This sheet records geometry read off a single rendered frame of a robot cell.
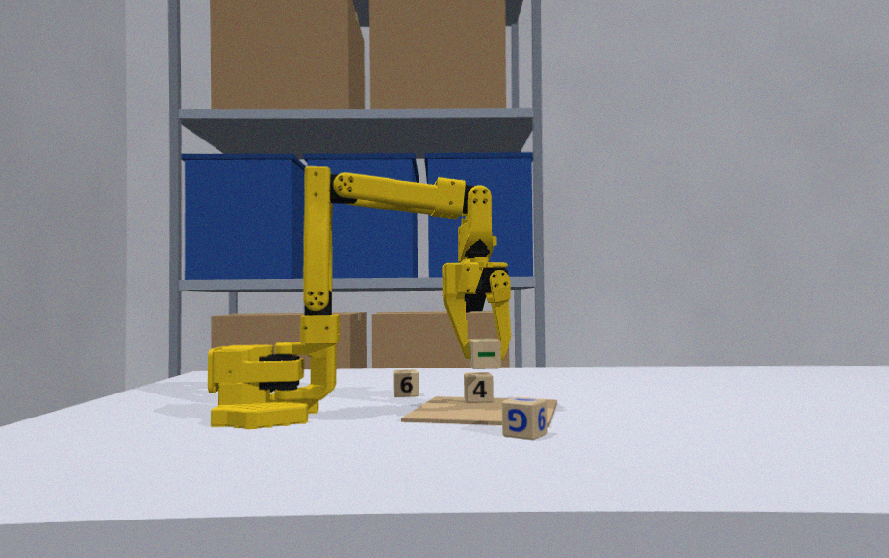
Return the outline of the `tan flat mat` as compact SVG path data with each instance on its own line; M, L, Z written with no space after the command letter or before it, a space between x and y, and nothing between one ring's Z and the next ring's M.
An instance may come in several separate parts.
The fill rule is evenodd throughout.
M467 403L463 397L435 396L415 411L401 418L401 422L473 424L502 426L502 401ZM547 399L547 425L550 426L557 399Z

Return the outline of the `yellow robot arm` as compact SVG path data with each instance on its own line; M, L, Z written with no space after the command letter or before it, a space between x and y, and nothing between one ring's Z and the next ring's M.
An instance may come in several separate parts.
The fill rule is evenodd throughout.
M219 384L211 427L305 424L308 414L318 413L318 401L334 390L340 315L332 315L332 203L447 219L465 216L458 228L458 262L474 257L488 257L489 261L497 245L492 234L492 195L484 186L447 178L430 185L305 167L300 342L279 342L275 354L273 345L231 345L214 351L214 383ZM296 355L311 357L311 384L307 387L297 388L304 378L304 359Z

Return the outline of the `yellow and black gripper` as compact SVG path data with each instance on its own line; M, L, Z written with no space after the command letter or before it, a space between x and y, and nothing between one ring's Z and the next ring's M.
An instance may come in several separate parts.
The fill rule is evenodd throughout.
M501 360L506 356L511 340L511 285L506 267L507 263L488 262L488 257L467 258L462 263L443 265L443 302L466 359L470 358L466 313L483 311L486 297L495 314Z

